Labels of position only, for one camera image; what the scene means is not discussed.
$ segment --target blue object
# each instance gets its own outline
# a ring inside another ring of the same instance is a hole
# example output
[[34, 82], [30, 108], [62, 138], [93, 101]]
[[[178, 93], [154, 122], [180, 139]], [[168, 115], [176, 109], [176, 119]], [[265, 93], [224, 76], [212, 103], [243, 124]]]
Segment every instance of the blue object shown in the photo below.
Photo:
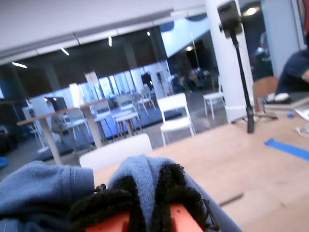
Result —
[[4, 168], [8, 164], [8, 160], [5, 157], [0, 157], [0, 168]]
[[[152, 212], [155, 207], [155, 189], [160, 176], [160, 170], [163, 166], [173, 163], [172, 160], [167, 158], [147, 157], [144, 155], [132, 156], [127, 158], [110, 178], [108, 183], [110, 189], [114, 188], [117, 180], [124, 176], [132, 176], [134, 178], [147, 228], [150, 228]], [[186, 185], [196, 189], [203, 199], [210, 201], [211, 210], [221, 232], [242, 231], [201, 186], [188, 174], [185, 173], [184, 175]]]
[[276, 149], [279, 149], [281, 151], [285, 151], [287, 153], [290, 153], [292, 155], [295, 155], [297, 157], [303, 158], [305, 160], [309, 161], [309, 151], [299, 148], [297, 146], [293, 146], [293, 145], [289, 145], [289, 144], [285, 144], [285, 143], [281, 143], [278, 142], [276, 140], [274, 140], [273, 138], [268, 139], [267, 141], [265, 141], [265, 144], [267, 146], [272, 146]]
[[294, 114], [293, 113], [288, 113], [287, 116], [288, 116], [288, 118], [292, 118], [292, 117], [294, 117]]
[[0, 231], [70, 231], [70, 207], [93, 188], [91, 169], [26, 164], [0, 182]]

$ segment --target white chair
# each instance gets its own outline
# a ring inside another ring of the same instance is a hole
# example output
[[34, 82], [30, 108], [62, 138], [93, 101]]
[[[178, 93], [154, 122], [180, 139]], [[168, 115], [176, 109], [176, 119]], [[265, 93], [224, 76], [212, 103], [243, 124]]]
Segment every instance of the white chair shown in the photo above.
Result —
[[33, 124], [27, 125], [27, 127], [30, 130], [30, 134], [34, 134], [35, 139], [38, 140], [41, 132], [38, 130], [38, 127], [35, 125], [35, 122]]
[[68, 128], [72, 128], [75, 140], [76, 140], [75, 127], [77, 127], [77, 129], [79, 130], [80, 128], [79, 126], [82, 124], [86, 126], [88, 134], [91, 135], [88, 124], [87, 124], [87, 120], [85, 119], [84, 114], [82, 113], [80, 109], [67, 112], [67, 117], [64, 115], [63, 120], [65, 123], [65, 126], [67, 126]]
[[147, 109], [146, 109], [146, 106], [145, 106], [145, 103], [149, 103], [149, 104], [152, 104], [153, 107], [154, 107], [154, 110], [156, 110], [155, 108], [155, 104], [154, 104], [154, 101], [151, 99], [151, 97], [147, 96], [147, 95], [150, 95], [150, 89], [149, 87], [145, 87], [142, 91], [141, 91], [141, 98], [139, 100], [136, 101], [137, 103], [137, 106], [139, 105], [142, 105], [145, 112], [146, 112], [146, 115], [148, 116], [148, 112], [147, 112]]
[[95, 171], [149, 151], [152, 147], [148, 135], [139, 134], [88, 152], [80, 157], [79, 162], [83, 168]]
[[128, 93], [128, 94], [118, 95], [116, 97], [116, 99], [117, 99], [118, 106], [119, 106], [121, 111], [134, 109], [134, 111], [137, 112], [136, 107], [133, 103], [131, 94]]
[[[196, 134], [193, 127], [193, 123], [190, 118], [190, 114], [187, 107], [187, 100], [184, 93], [176, 94], [166, 98], [161, 98], [158, 100], [158, 105], [161, 110], [163, 119], [163, 125], [161, 126], [161, 133], [164, 146], [166, 145], [164, 133], [167, 134], [170, 131], [190, 129], [192, 136]], [[182, 117], [180, 119], [174, 119], [169, 121], [165, 120], [164, 112], [180, 108], [185, 108], [187, 116]]]
[[110, 133], [111, 133], [111, 135], [112, 135], [112, 137], [113, 137], [113, 139], [115, 139], [115, 137], [114, 137], [114, 135], [112, 133], [112, 130], [111, 130], [111, 128], [108, 125], [107, 120], [106, 120], [106, 118], [108, 116], [112, 117], [111, 109], [110, 109], [110, 106], [108, 104], [108, 101], [103, 101], [103, 102], [100, 102], [98, 104], [95, 104], [95, 105], [92, 106], [92, 109], [94, 111], [94, 120], [95, 120], [95, 122], [99, 123], [99, 122], [104, 120], [106, 125], [107, 125], [107, 127], [108, 127], [108, 129], [109, 129], [109, 131], [110, 131]]
[[223, 104], [225, 105], [225, 102], [223, 101], [224, 94], [222, 92], [222, 85], [221, 85], [220, 77], [218, 77], [218, 81], [219, 81], [219, 90], [218, 90], [218, 92], [204, 95], [204, 104], [205, 104], [206, 115], [208, 115], [208, 113], [207, 113], [207, 101], [209, 101], [210, 104], [211, 104], [211, 113], [212, 113], [212, 119], [213, 120], [214, 120], [214, 113], [213, 113], [212, 102], [214, 100], [221, 99]]

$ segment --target white table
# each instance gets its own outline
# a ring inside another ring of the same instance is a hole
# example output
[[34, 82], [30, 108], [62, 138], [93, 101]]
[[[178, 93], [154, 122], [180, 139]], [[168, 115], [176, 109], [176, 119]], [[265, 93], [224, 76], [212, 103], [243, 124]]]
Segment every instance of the white table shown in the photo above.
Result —
[[[97, 129], [96, 123], [95, 123], [94, 118], [92, 116], [92, 113], [90, 111], [90, 106], [93, 105], [93, 104], [97, 104], [99, 102], [102, 102], [102, 101], [106, 101], [106, 99], [92, 101], [92, 102], [89, 102], [89, 103], [86, 103], [86, 104], [80, 106], [80, 109], [83, 111], [83, 113], [85, 115], [85, 118], [86, 118], [87, 123], [89, 125], [89, 129], [91, 131], [93, 140], [94, 140], [95, 145], [96, 145], [97, 148], [98, 147], [102, 147], [103, 144], [102, 144], [100, 135], [98, 133], [98, 129]], [[40, 115], [40, 116], [37, 116], [37, 117], [33, 117], [33, 118], [29, 118], [27, 120], [23, 120], [23, 121], [17, 122], [17, 125], [21, 126], [21, 125], [25, 125], [25, 124], [28, 124], [28, 123], [32, 123], [32, 122], [34, 122], [36, 120], [39, 121], [40, 125], [42, 127], [42, 130], [43, 130], [44, 136], [45, 136], [45, 138], [47, 140], [48, 146], [50, 147], [50, 150], [51, 150], [51, 152], [53, 154], [53, 157], [55, 159], [56, 164], [57, 165], [62, 165], [57, 145], [56, 145], [56, 143], [54, 141], [52, 132], [51, 132], [51, 130], [49, 128], [49, 125], [47, 123], [46, 118], [49, 117], [49, 116], [52, 116], [52, 115], [64, 114], [66, 112], [70, 112], [70, 111], [77, 110], [77, 109], [78, 108], [69, 108], [69, 109], [64, 109], [64, 110], [59, 110], [59, 111], [51, 112], [51, 113], [48, 113], [48, 114], [45, 114], [45, 115]]]
[[118, 122], [120, 124], [122, 122], [125, 122], [126, 123], [127, 131], [129, 133], [129, 136], [132, 136], [133, 133], [134, 133], [134, 131], [133, 131], [134, 125], [133, 125], [132, 119], [136, 118], [136, 120], [137, 120], [137, 122], [139, 124], [140, 130], [141, 130], [140, 121], [138, 119], [138, 116], [139, 116], [138, 113], [130, 113], [130, 114], [127, 114], [127, 115], [124, 115], [124, 116], [117, 117], [115, 119], [115, 122]]

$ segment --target orange object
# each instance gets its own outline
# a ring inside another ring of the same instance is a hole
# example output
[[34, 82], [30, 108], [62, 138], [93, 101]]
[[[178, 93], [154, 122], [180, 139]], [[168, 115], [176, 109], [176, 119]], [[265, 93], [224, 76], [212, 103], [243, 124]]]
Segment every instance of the orange object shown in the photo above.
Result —
[[125, 212], [116, 215], [100, 224], [88, 227], [86, 232], [127, 232], [130, 221], [130, 213]]
[[174, 232], [203, 232], [183, 204], [171, 204], [169, 210]]
[[[171, 204], [169, 210], [173, 232], [203, 232], [183, 204]], [[88, 227], [86, 232], [127, 232], [129, 221], [130, 213], [125, 212], [100, 224]]]

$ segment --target high table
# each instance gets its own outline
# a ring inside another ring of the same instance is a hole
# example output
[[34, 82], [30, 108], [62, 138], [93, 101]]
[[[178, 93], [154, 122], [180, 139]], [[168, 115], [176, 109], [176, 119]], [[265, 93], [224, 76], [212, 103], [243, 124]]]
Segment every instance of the high table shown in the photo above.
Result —
[[[262, 119], [254, 134], [239, 122], [177, 141], [147, 153], [184, 167], [217, 202], [244, 193], [224, 210], [249, 232], [307, 231], [309, 162], [264, 145], [274, 138], [309, 149], [309, 139], [294, 132], [305, 120]], [[94, 172], [95, 185], [108, 183], [119, 163]]]
[[[93, 115], [90, 111], [90, 106], [93, 105], [93, 104], [97, 104], [99, 102], [102, 102], [102, 101], [106, 101], [106, 99], [91, 101], [91, 102], [88, 102], [88, 103], [80, 106], [80, 109], [83, 111], [83, 113], [85, 115], [85, 118], [86, 118], [87, 123], [89, 125], [89, 129], [91, 131], [93, 140], [94, 140], [97, 148], [103, 146], [103, 144], [102, 144], [102, 141], [100, 139], [100, 135], [98, 133], [98, 129], [97, 129], [96, 123], [94, 121]], [[62, 165], [57, 145], [54, 141], [52, 132], [51, 132], [49, 126], [48, 126], [46, 118], [49, 117], [49, 116], [52, 116], [52, 115], [64, 114], [66, 112], [70, 112], [70, 111], [77, 110], [77, 109], [79, 109], [79, 108], [69, 108], [69, 109], [51, 112], [51, 113], [48, 113], [48, 114], [45, 114], [45, 115], [40, 115], [40, 116], [37, 116], [37, 117], [29, 118], [29, 119], [24, 120], [24, 121], [20, 121], [20, 122], [17, 123], [17, 125], [21, 126], [21, 125], [25, 125], [25, 124], [28, 124], [28, 123], [31, 123], [31, 122], [34, 122], [34, 121], [39, 121], [40, 125], [42, 127], [42, 130], [43, 130], [44, 136], [47, 140], [48, 146], [50, 147], [50, 150], [51, 150], [53, 157], [55, 159], [56, 164]]]

